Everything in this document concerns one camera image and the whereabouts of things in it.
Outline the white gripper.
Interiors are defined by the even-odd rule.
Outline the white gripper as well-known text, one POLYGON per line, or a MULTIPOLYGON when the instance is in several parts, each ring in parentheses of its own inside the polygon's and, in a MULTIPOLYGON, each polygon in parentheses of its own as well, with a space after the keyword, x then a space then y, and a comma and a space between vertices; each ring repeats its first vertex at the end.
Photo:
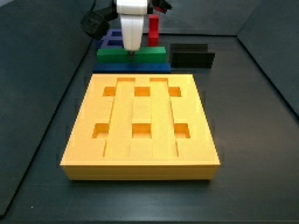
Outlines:
POLYGON ((147 0, 117 0, 117 13, 121 16, 123 43, 129 50, 127 57, 135 58, 135 51, 141 49, 145 18, 147 14, 147 0))

